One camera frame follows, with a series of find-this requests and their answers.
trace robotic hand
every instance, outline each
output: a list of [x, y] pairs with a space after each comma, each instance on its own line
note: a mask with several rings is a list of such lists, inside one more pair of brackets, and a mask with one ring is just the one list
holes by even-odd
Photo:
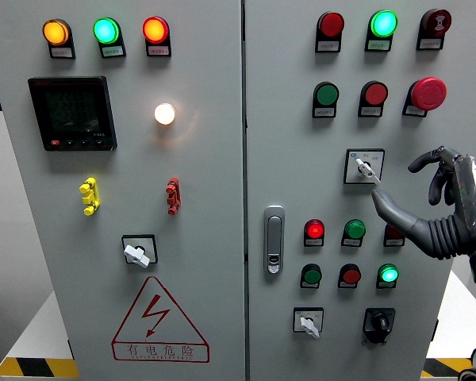
[[397, 206], [384, 191], [374, 190], [379, 217], [403, 233], [425, 254], [438, 260], [467, 254], [476, 283], [476, 157], [462, 156], [451, 148], [439, 147], [414, 160], [408, 169], [416, 173], [430, 163], [439, 168], [430, 184], [428, 201], [455, 204], [446, 218], [426, 221]]

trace green indicator light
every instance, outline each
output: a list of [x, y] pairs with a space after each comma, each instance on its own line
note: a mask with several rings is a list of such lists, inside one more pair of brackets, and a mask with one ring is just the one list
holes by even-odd
[[317, 91], [317, 101], [323, 106], [329, 106], [338, 99], [339, 91], [330, 84], [325, 84]]
[[321, 273], [317, 270], [308, 270], [303, 277], [305, 278], [305, 281], [309, 284], [317, 283], [322, 278]]
[[392, 264], [385, 264], [379, 268], [379, 276], [383, 282], [394, 282], [398, 278], [398, 270]]
[[112, 44], [120, 35], [118, 24], [112, 18], [99, 18], [94, 24], [94, 35], [101, 44]]
[[397, 28], [397, 15], [391, 10], [380, 10], [372, 17], [370, 28], [377, 37], [389, 37]]
[[365, 235], [365, 224], [360, 220], [352, 220], [346, 224], [346, 234], [353, 240], [359, 240]]

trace lightning bolt symbol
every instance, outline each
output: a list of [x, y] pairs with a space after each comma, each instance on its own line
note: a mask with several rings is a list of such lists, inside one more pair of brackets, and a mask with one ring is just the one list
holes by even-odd
[[157, 324], [155, 324], [153, 326], [152, 329], [149, 329], [146, 333], [146, 337], [150, 337], [151, 335], [153, 335], [155, 333], [154, 329], [156, 328], [157, 325], [160, 324], [160, 322], [166, 317], [167, 313], [169, 313], [169, 311], [171, 310], [162, 310], [162, 311], [157, 311], [157, 312], [152, 312], [152, 308], [155, 306], [155, 304], [157, 304], [157, 302], [160, 300], [160, 295], [156, 294], [152, 301], [150, 302], [150, 304], [148, 305], [148, 308], [144, 311], [143, 313], [143, 316], [141, 318], [149, 318], [151, 316], [156, 316], [156, 315], [160, 315], [162, 314], [162, 316], [160, 317], [159, 321], [157, 322]]

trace warning triangle sign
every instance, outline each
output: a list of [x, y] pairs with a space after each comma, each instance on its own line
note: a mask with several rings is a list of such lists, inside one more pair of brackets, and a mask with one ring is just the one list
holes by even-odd
[[112, 346], [115, 360], [209, 362], [205, 338], [155, 276], [144, 282]]

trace white glowing light bulb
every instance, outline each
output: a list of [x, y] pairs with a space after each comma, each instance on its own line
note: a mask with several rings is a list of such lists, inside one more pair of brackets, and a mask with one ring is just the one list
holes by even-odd
[[169, 125], [175, 119], [175, 108], [169, 103], [161, 103], [155, 108], [154, 115], [161, 125]]

